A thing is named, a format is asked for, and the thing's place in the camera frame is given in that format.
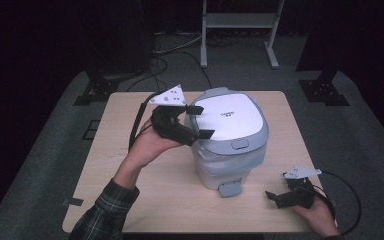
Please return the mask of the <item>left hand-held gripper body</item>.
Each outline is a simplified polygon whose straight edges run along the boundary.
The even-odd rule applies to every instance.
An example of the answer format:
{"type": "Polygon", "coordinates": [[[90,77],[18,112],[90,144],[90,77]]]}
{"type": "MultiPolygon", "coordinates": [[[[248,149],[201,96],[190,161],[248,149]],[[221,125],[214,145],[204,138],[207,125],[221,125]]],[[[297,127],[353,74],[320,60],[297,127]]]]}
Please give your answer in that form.
{"type": "Polygon", "coordinates": [[[156,105],[152,111],[151,122],[153,129],[162,138],[188,146],[191,146],[198,139],[199,132],[182,125],[178,119],[181,114],[186,113],[189,106],[181,85],[157,93],[151,97],[149,103],[156,105]]]}

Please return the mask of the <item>person's left hand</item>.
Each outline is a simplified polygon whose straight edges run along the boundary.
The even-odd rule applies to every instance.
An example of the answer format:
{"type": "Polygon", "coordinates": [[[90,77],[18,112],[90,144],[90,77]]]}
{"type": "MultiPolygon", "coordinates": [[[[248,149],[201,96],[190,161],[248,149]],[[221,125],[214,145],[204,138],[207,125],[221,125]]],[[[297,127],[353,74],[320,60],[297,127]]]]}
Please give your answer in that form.
{"type": "Polygon", "coordinates": [[[159,136],[153,129],[151,120],[147,120],[122,165],[129,171],[141,170],[165,151],[180,146],[181,144],[176,141],[159,136]]]}

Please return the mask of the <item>white metal stand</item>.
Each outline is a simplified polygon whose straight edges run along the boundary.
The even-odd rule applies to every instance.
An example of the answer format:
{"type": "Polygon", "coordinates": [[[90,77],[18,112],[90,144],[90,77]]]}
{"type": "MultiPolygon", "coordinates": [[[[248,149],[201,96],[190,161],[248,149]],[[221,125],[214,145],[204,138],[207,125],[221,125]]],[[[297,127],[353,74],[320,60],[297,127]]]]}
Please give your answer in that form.
{"type": "Polygon", "coordinates": [[[207,11],[208,0],[202,0],[202,27],[200,66],[208,66],[207,31],[209,29],[270,29],[269,40],[264,43],[271,67],[279,67],[273,45],[280,23],[285,0],[278,0],[274,13],[212,13],[207,11]]]}

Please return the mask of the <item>white trash can grey lid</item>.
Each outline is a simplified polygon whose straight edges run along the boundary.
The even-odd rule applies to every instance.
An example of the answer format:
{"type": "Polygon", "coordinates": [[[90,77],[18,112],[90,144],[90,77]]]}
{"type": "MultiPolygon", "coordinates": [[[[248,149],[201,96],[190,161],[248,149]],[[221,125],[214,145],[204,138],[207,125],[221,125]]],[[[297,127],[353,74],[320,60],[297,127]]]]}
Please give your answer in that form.
{"type": "MultiPolygon", "coordinates": [[[[199,139],[195,142],[209,151],[233,154],[243,148],[255,150],[267,145],[267,121],[257,101],[250,95],[225,87],[214,88],[205,91],[192,104],[201,106],[204,110],[201,115],[188,115],[185,124],[194,130],[214,130],[210,139],[199,139]]],[[[211,177],[198,169],[197,172],[205,187],[218,191],[223,197],[240,194],[242,184],[250,173],[248,171],[211,177]]]]}

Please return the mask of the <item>black stand with base plate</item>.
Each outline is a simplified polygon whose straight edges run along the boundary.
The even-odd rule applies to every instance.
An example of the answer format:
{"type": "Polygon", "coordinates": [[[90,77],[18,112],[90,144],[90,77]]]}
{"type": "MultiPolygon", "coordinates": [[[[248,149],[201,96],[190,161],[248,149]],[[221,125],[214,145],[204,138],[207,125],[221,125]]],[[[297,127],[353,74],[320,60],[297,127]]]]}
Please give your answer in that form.
{"type": "Polygon", "coordinates": [[[110,95],[118,90],[119,83],[105,78],[96,67],[86,69],[89,83],[82,95],[79,95],[74,106],[88,106],[93,102],[107,102],[110,95]]]}
{"type": "Polygon", "coordinates": [[[333,79],[338,72],[337,64],[323,67],[316,79],[303,79],[298,83],[308,102],[324,103],[326,106],[348,106],[344,95],[340,94],[333,85],[333,79]]]}

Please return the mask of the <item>grey tape strip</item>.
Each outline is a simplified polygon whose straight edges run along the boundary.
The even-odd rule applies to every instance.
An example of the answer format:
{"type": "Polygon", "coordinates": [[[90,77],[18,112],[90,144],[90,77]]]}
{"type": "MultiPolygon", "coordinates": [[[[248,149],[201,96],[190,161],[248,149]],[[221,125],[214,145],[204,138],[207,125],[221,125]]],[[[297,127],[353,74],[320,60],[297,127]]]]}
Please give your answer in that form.
{"type": "Polygon", "coordinates": [[[81,206],[83,204],[83,199],[78,199],[78,198],[66,198],[62,201],[61,205],[62,206],[81,206]]]}

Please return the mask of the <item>floor socket hatch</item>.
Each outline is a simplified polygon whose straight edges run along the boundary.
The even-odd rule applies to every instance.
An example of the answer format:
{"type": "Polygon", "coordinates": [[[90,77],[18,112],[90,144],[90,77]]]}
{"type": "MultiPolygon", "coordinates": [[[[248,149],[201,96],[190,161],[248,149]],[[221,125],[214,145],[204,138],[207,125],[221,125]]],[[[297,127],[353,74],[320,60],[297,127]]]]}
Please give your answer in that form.
{"type": "Polygon", "coordinates": [[[99,120],[91,120],[85,132],[83,133],[83,140],[93,140],[99,128],[99,120]]]}

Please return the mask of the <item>person's right hand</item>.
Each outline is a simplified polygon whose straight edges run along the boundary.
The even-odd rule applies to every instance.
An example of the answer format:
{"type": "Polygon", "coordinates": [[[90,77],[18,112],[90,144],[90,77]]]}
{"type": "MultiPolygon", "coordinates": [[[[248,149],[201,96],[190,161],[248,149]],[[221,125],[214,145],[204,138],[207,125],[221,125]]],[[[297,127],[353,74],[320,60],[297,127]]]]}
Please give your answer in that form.
{"type": "Polygon", "coordinates": [[[310,208],[293,206],[292,210],[302,217],[310,228],[322,238],[340,235],[328,206],[318,197],[314,198],[310,208]]]}

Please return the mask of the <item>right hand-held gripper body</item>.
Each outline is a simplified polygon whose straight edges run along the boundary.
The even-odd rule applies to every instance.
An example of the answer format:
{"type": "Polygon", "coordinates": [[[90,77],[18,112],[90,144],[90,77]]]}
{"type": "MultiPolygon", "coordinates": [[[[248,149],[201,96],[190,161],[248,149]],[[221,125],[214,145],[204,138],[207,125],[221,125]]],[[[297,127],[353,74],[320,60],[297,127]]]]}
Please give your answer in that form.
{"type": "Polygon", "coordinates": [[[314,189],[310,176],[317,176],[322,171],[302,166],[293,166],[283,174],[289,192],[286,194],[286,200],[293,200],[296,205],[304,208],[310,208],[313,205],[314,197],[317,191],[314,189]]]}

